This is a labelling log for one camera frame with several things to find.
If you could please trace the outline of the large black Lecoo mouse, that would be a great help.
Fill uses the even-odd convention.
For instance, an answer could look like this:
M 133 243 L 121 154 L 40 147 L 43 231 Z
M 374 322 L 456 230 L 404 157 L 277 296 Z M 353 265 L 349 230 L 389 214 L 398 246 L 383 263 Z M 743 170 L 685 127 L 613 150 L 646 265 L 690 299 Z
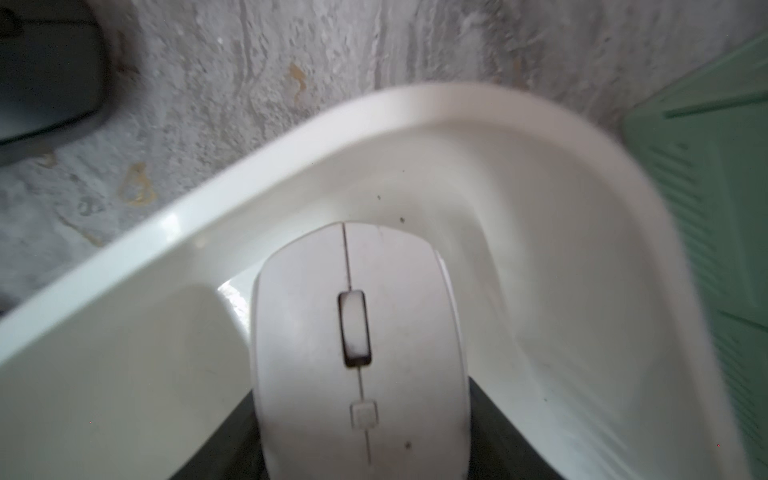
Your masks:
M 86 1 L 1 3 L 1 164 L 100 126 L 111 97 L 103 30 Z

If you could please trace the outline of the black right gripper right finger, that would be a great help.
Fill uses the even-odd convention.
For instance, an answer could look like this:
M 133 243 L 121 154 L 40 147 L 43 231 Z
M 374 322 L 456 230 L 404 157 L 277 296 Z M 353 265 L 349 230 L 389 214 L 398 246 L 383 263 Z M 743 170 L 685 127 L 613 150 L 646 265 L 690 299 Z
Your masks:
M 561 480 L 477 382 L 470 378 L 469 479 Z

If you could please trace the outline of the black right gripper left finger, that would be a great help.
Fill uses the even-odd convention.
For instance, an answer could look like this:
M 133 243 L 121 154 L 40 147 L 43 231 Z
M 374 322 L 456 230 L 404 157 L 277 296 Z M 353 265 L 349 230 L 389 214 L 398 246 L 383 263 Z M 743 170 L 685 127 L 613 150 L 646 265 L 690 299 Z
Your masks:
M 266 479 L 252 392 L 171 479 Z

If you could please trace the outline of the white plastic storage box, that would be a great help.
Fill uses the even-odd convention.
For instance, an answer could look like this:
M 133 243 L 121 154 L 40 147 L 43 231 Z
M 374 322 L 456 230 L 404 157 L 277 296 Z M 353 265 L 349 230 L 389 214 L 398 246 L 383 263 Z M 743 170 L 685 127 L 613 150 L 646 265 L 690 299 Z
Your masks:
M 750 477 L 648 176 L 570 112 L 469 84 L 316 116 L 4 317 L 2 477 L 171 479 L 252 392 L 264 263 L 338 222 L 435 248 L 468 378 L 562 478 Z

